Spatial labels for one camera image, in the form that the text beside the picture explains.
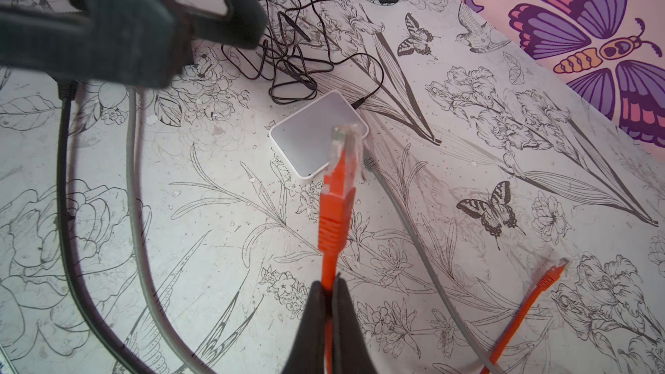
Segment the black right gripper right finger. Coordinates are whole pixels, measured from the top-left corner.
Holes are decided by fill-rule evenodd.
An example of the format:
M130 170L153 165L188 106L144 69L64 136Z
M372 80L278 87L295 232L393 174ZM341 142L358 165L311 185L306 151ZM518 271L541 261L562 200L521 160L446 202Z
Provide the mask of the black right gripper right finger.
M331 302L331 372L377 374L346 281L337 276Z

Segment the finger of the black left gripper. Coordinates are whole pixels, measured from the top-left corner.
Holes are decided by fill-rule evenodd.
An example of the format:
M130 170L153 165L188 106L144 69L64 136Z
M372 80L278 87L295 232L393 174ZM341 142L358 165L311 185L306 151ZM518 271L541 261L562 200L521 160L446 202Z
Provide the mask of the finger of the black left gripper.
M268 16L258 0L223 0L226 13L192 8L194 36L244 50L260 44L268 24Z
M1 64L73 80L165 88L184 64L190 22L175 0L83 0L83 14L1 6Z

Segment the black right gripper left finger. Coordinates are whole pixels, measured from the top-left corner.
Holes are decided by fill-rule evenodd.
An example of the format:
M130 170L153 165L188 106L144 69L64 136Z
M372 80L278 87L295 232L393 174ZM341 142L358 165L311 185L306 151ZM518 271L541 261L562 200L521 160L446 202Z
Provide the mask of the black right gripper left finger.
M282 374L325 372L327 316L327 292L314 282Z

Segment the white network switch box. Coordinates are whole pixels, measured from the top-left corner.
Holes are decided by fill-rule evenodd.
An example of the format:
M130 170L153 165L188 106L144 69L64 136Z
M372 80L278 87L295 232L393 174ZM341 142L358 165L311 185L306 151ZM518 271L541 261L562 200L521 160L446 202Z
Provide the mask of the white network switch box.
M327 165L336 126L357 125L362 137L369 126L342 93L331 91L287 116L269 130L269 138L289 171L303 182Z

